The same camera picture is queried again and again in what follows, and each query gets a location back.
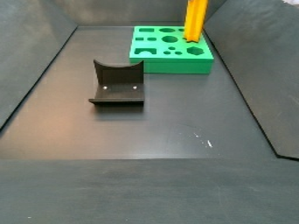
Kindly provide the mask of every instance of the gray bin floor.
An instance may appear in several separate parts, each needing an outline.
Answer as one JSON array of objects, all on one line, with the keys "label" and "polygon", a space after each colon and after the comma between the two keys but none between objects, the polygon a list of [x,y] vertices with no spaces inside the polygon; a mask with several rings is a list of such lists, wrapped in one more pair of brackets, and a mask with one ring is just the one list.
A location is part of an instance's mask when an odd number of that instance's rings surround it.
[{"label": "gray bin floor", "polygon": [[210,75],[145,75],[143,107],[89,102],[93,60],[127,65],[131,38],[133,27],[77,30],[2,133],[0,158],[274,158],[215,52]]},{"label": "gray bin floor", "polygon": [[6,126],[2,222],[297,223],[298,163],[275,157],[215,52],[210,75],[145,76],[145,108],[89,102],[93,60],[127,64],[131,35],[79,28]]}]

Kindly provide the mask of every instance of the black 3d printed part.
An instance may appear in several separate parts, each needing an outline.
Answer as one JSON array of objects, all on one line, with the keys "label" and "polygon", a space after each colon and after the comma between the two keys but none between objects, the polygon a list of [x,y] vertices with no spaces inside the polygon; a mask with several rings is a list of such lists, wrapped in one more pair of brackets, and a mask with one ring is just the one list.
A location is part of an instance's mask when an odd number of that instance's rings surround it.
[{"label": "black 3d printed part", "polygon": [[94,60],[98,93],[94,104],[145,103],[145,62],[133,66],[109,66]]}]

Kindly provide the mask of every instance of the circular hole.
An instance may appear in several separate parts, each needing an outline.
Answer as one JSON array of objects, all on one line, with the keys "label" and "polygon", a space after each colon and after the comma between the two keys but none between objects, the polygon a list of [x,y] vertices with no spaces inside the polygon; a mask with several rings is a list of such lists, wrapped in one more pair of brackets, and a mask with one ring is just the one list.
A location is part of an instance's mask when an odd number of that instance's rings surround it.
[{"label": "circular hole", "polygon": [[173,29],[173,28],[163,28],[159,31],[161,32],[175,32],[175,29]]},{"label": "circular hole", "polygon": [[167,42],[167,43],[175,43],[179,39],[174,36],[165,36],[163,37],[163,42]]}]

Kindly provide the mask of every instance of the white speck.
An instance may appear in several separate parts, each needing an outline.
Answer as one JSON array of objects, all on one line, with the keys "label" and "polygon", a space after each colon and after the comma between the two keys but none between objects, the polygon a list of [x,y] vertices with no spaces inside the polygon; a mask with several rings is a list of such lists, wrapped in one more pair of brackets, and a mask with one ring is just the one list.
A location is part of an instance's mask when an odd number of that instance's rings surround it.
[{"label": "white speck", "polygon": [[209,140],[209,145],[210,145],[210,147],[213,148],[213,146],[211,146],[211,141]]}]

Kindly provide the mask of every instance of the dark gray surface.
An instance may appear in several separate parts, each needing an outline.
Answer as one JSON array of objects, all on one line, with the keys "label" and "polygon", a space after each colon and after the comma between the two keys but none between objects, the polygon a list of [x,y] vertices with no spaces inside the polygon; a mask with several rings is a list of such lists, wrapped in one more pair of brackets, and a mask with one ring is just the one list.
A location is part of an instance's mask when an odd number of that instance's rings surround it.
[{"label": "dark gray surface", "polygon": [[209,2],[209,9],[206,14],[206,21],[211,18],[214,13],[218,11],[221,6],[227,2],[227,0],[210,0]]},{"label": "dark gray surface", "polygon": [[297,223],[298,172],[278,160],[2,161],[2,222]]},{"label": "dark gray surface", "polygon": [[279,155],[299,158],[299,10],[229,0],[206,31]]},{"label": "dark gray surface", "polygon": [[[189,0],[53,0],[79,25],[183,25]],[[207,18],[227,0],[210,0]]]},{"label": "dark gray surface", "polygon": [[0,129],[77,25],[47,0],[0,0]]},{"label": "dark gray surface", "polygon": [[131,27],[77,30],[2,133],[0,158],[274,158],[217,53],[210,75],[146,74],[143,107],[95,108],[93,61],[127,65],[131,38]]}]

